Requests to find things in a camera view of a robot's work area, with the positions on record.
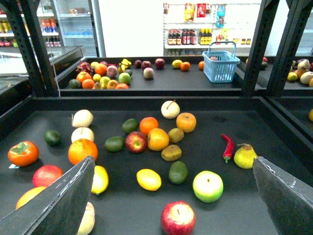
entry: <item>blue plastic basket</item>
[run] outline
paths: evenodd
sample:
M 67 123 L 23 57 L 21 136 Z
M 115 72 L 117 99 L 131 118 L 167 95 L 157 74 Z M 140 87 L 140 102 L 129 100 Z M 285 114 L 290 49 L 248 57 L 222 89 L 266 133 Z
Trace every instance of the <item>blue plastic basket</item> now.
M 212 42 L 207 51 L 202 53 L 204 57 L 204 74 L 213 82 L 232 82 L 237 64 L 240 59 L 236 57 L 236 44 L 234 42 L 218 42 L 218 43 L 232 43 L 234 44 L 233 52 L 229 51 L 211 51 L 210 47 L 216 42 Z

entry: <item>red chili pepper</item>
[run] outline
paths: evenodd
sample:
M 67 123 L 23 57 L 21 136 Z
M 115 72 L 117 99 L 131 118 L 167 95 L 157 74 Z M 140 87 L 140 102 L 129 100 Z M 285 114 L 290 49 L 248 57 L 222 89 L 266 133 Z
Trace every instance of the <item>red chili pepper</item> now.
M 235 144 L 234 144 L 234 141 L 230 137 L 224 134 L 222 134 L 222 137 L 224 138 L 224 140 L 226 140 L 226 143 L 227 143 L 225 152 L 223 153 L 223 159 L 225 160 L 226 163 L 228 163 L 228 161 L 231 159 L 231 156 L 233 154 Z

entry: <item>basket handle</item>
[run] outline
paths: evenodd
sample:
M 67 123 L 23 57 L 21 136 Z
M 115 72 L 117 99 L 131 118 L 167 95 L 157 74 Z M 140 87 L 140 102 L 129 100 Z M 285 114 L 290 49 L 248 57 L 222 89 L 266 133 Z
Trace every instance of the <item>basket handle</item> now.
M 208 48 L 208 52 L 210 51 L 210 47 L 216 43 L 232 43 L 234 44 L 234 48 L 233 48 L 233 52 L 231 53 L 232 56 L 234 57 L 236 55 L 236 44 L 233 42 L 233 41 L 225 41 L 225 42 L 212 42 L 210 45 L 209 45 L 209 48 Z

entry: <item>black table surface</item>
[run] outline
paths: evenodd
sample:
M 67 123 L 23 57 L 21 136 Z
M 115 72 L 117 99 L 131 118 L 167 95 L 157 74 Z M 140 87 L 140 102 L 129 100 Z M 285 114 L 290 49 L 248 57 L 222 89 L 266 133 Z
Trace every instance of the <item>black table surface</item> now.
M 0 144 L 0 217 L 15 208 L 17 200 L 33 188 L 32 176 L 42 165 L 52 164 L 64 172 L 72 167 L 67 157 L 71 144 L 71 114 L 79 109 L 89 109 L 94 120 L 90 129 L 95 134 L 99 157 L 96 165 L 102 165 L 109 175 L 109 186 L 101 195 L 90 195 L 95 207 L 96 224 L 91 234 L 141 235 L 164 234 L 160 226 L 160 215 L 169 202 L 183 200 L 192 206 L 197 216 L 193 234 L 254 234 L 276 235 L 276 229 L 262 201 L 252 169 L 237 167 L 234 161 L 225 163 L 222 154 L 225 141 L 221 134 L 233 138 L 235 144 L 250 143 L 259 156 L 295 175 L 313 186 L 313 177 L 292 152 L 292 145 L 286 145 L 271 128 L 271 122 L 278 122 L 276 114 L 265 108 L 259 99 L 186 99 L 177 98 L 181 112 L 190 112 L 197 118 L 196 129 L 185 134 L 177 143 L 182 149 L 179 159 L 188 166 L 188 177 L 181 185 L 168 180 L 171 163 L 166 162 L 160 152 L 149 149 L 132 154 L 126 148 L 109 153 L 104 142 L 112 136 L 124 136 L 122 124 L 129 118 L 138 120 L 155 117 L 165 131 L 176 127 L 175 119 L 165 119 L 160 107 L 166 98 L 115 98 L 115 99 L 41 99 L 22 106 L 24 120 L 1 140 Z M 62 143 L 50 147 L 44 142 L 44 133 L 54 129 L 62 134 Z M 40 150 L 40 159 L 24 168 L 9 169 L 7 152 L 20 141 L 33 141 Z M 143 168 L 156 171 L 162 178 L 162 186 L 156 192 L 142 189 L 136 181 L 136 173 Z M 224 192 L 214 203 L 203 203 L 193 193 L 194 177 L 203 170 L 219 174 L 224 182 Z

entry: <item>yellow lemon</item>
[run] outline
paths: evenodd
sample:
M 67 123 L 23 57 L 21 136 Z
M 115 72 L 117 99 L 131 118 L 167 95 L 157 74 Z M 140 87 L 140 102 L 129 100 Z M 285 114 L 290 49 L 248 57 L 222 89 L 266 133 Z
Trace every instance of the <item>yellow lemon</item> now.
M 156 191 L 161 187 L 161 177 L 151 169 L 142 169 L 137 172 L 139 185 L 148 191 Z
M 97 195 L 103 193 L 109 185 L 109 175 L 105 168 L 96 165 L 94 168 L 93 182 L 91 192 Z

